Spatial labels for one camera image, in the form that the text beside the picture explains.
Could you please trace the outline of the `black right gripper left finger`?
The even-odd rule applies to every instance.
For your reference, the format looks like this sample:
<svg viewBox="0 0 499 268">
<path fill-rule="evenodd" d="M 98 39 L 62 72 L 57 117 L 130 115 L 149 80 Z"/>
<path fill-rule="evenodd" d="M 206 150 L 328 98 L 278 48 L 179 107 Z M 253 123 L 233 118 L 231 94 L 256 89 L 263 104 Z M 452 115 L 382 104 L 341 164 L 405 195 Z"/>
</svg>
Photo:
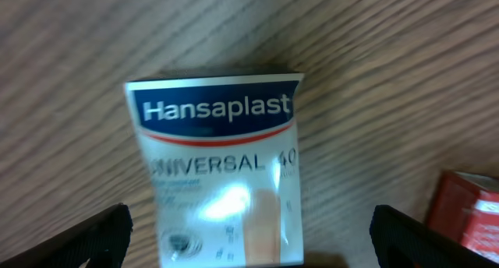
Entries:
<svg viewBox="0 0 499 268">
<path fill-rule="evenodd" d="M 1 268 L 120 268 L 131 241 L 133 221 L 119 203 L 1 263 Z"/>
</svg>

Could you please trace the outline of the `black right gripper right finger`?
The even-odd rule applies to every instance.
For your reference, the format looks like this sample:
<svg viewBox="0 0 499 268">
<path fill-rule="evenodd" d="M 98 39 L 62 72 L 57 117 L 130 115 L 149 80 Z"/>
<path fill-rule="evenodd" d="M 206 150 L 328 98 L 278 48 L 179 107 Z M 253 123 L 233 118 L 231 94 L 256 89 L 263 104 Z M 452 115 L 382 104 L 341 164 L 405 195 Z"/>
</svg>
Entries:
<svg viewBox="0 0 499 268">
<path fill-rule="evenodd" d="M 375 207 L 370 237 L 380 268 L 498 268 L 388 205 Z"/>
</svg>

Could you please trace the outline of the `white Hansaplast plaster box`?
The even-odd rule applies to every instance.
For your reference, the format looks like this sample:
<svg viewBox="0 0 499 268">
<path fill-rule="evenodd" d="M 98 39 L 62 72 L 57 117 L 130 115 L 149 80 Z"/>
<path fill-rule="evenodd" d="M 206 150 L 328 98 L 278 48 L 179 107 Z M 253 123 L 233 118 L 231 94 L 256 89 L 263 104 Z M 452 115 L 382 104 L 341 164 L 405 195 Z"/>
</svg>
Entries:
<svg viewBox="0 0 499 268">
<path fill-rule="evenodd" d="M 162 267 L 304 261 L 293 97 L 300 73 L 124 86 L 150 174 Z"/>
</svg>

